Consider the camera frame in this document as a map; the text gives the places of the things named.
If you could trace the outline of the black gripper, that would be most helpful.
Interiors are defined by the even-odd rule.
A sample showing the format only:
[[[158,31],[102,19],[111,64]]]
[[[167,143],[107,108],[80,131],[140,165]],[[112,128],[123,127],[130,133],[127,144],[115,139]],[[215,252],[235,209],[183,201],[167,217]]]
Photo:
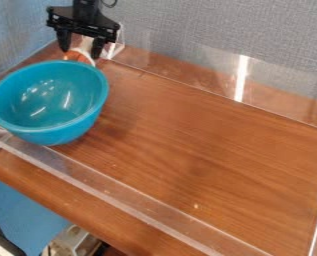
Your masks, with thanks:
[[[47,14],[47,26],[56,32],[61,51],[68,51],[71,36],[79,34],[94,38],[91,58],[98,59],[106,41],[116,40],[120,28],[120,25],[103,15],[99,0],[72,0],[71,6],[48,6]]]

